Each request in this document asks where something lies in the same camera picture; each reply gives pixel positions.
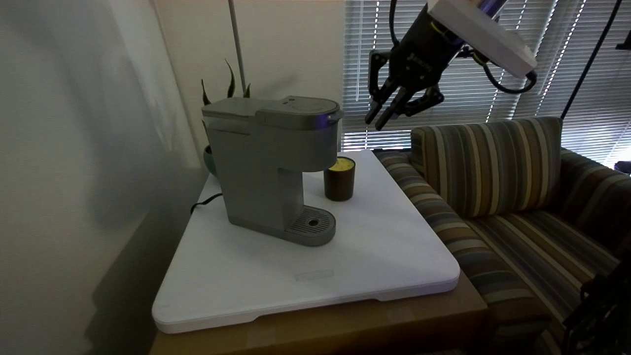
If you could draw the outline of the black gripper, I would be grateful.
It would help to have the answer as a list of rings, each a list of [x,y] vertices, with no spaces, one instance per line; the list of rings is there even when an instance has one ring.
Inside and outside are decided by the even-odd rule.
[[[423,9],[409,32],[393,46],[389,90],[372,103],[366,123],[383,131],[395,117],[415,117],[441,105],[445,96],[437,86],[462,46],[462,38]]]

